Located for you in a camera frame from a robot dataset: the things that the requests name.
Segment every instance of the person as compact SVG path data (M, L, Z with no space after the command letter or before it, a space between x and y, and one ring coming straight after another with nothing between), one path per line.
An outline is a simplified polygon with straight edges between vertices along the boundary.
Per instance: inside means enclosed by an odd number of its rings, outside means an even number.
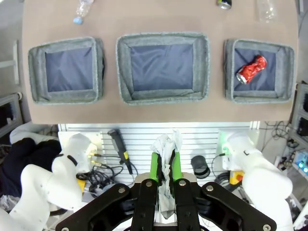
M20 177L23 169L29 164L51 171L54 158L61 152L61 145L57 137L39 134L47 128L50 126L29 122L11 132L12 146L0 166L2 195L21 197Z

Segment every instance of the gray fabric basket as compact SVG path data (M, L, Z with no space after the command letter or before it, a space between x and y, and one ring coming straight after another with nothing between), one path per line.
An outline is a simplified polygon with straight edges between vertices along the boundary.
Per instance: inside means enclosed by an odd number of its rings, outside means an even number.
M255 54L273 53L275 60L273 89L236 91L235 68L236 49L246 49ZM285 103L292 99L295 89L295 52L293 48L281 44L255 40L229 39L225 42L225 95L236 103Z
M93 103L103 95L100 39L45 43L29 50L28 61L32 98L37 104Z
M208 95L209 41L201 33L122 36L116 43L116 64L120 95L129 105L199 101ZM146 75L144 67L149 70ZM176 68L182 73L174 74Z

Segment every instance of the black handheld tool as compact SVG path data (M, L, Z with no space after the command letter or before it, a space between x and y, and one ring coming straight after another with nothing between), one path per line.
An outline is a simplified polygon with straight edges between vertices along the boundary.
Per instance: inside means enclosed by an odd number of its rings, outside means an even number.
M119 157L121 158L121 164L125 163L128 169L128 172L132 175L133 170L131 169L128 153L126 151L126 147L124 145L123 139L121 137L121 134L118 130L110 130L108 132L108 135L112 138L112 144L114 145L115 150L119 154Z

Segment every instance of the black cloth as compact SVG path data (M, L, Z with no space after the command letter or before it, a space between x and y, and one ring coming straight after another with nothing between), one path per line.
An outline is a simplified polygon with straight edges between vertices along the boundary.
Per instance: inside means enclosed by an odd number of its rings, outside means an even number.
M44 141L36 145L33 139L24 138L14 143L0 167L2 193L21 197L20 176L23 169L33 164L51 171L52 162L60 152L60 143L55 140Z

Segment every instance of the black can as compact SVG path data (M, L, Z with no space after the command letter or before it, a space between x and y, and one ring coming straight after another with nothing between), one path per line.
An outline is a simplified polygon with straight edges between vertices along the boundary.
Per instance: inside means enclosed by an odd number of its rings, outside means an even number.
M229 10L232 7L232 0L217 0L217 5L225 10Z

